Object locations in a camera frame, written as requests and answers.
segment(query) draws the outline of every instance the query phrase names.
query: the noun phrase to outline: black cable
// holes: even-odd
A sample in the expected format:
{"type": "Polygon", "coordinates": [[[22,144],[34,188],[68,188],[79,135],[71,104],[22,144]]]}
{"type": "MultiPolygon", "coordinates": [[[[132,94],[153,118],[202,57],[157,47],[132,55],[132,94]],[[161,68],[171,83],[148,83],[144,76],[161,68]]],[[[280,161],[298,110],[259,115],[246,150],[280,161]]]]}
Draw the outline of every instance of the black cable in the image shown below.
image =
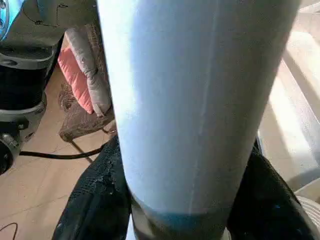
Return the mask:
{"type": "Polygon", "coordinates": [[[0,229],[0,232],[1,232],[2,230],[4,230],[5,228],[11,226],[11,225],[15,225],[15,231],[14,231],[13,238],[12,238],[12,240],[15,240],[15,239],[16,239],[16,235],[17,235],[17,232],[18,232],[18,223],[16,223],[16,222],[9,223],[8,225],[6,225],[6,226],[4,226],[3,228],[1,228],[1,229],[0,229]]]}
{"type": "Polygon", "coordinates": [[[45,159],[65,159],[65,160],[82,159],[82,158],[90,157],[92,155],[100,153],[101,150],[104,148],[105,144],[103,144],[100,148],[97,148],[95,150],[80,153],[80,154],[74,154],[74,155],[56,155],[56,154],[43,153],[43,152],[22,151],[20,152],[20,156],[40,157],[45,159]]]}

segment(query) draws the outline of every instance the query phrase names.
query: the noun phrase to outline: floor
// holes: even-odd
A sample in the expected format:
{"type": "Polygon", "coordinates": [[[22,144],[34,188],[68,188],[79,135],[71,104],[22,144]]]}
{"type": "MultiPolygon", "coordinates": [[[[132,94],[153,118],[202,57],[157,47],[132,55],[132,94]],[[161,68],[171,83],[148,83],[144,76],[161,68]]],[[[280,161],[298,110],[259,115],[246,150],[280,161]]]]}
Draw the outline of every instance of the floor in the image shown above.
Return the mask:
{"type": "Polygon", "coordinates": [[[259,129],[264,155],[294,191],[320,178],[316,39],[306,32],[291,33],[259,129]]]}
{"type": "MultiPolygon", "coordinates": [[[[65,113],[58,105],[64,76],[56,68],[46,88],[48,106],[35,136],[23,150],[55,154],[77,154],[58,135],[65,113]]],[[[77,138],[87,152],[99,148],[109,136],[102,131],[77,138]]],[[[20,156],[13,167],[0,176],[0,228],[18,223],[17,240],[50,240],[79,176],[88,167],[84,158],[51,160],[20,156]]],[[[14,226],[0,232],[1,240],[12,240],[14,226]]]]}

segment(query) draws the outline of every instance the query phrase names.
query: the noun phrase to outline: machine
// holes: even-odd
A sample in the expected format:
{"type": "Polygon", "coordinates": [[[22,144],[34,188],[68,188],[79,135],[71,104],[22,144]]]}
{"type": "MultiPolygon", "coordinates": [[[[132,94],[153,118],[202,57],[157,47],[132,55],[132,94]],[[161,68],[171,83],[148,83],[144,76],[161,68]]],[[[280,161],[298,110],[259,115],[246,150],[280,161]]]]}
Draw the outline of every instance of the machine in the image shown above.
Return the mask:
{"type": "Polygon", "coordinates": [[[253,148],[298,0],[0,0],[0,171],[41,121],[67,28],[98,21],[118,138],[53,239],[320,239],[253,148]]]}

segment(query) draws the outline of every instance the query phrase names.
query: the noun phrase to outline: beige floor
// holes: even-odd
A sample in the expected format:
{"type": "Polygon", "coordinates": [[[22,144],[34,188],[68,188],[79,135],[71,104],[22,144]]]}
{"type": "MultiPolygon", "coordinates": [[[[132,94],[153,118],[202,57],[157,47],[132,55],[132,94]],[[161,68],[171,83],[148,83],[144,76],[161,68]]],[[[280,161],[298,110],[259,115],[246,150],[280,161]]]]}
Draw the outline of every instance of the beige floor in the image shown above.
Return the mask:
{"type": "MultiPolygon", "coordinates": [[[[55,154],[77,154],[63,142],[59,129],[64,112],[58,94],[64,80],[57,68],[47,86],[47,111],[36,135],[23,150],[55,154]]],[[[86,152],[100,147],[109,136],[102,131],[76,139],[86,152]]],[[[85,159],[51,160],[20,156],[13,167],[0,176],[0,228],[18,223],[17,240],[50,240],[75,183],[87,168],[85,159]]],[[[0,240],[12,240],[14,226],[0,232],[0,240]]]]}

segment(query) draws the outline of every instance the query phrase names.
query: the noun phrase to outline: pink cushion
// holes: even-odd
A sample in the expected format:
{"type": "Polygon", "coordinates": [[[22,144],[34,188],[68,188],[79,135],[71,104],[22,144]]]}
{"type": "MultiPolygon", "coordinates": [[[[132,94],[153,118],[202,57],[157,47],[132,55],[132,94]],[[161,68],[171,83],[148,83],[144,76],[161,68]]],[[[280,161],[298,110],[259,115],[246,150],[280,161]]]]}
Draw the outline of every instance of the pink cushion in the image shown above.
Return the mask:
{"type": "Polygon", "coordinates": [[[58,63],[79,105],[89,114],[92,114],[94,109],[88,91],[87,77],[80,70],[76,58],[69,47],[61,50],[58,63]]]}

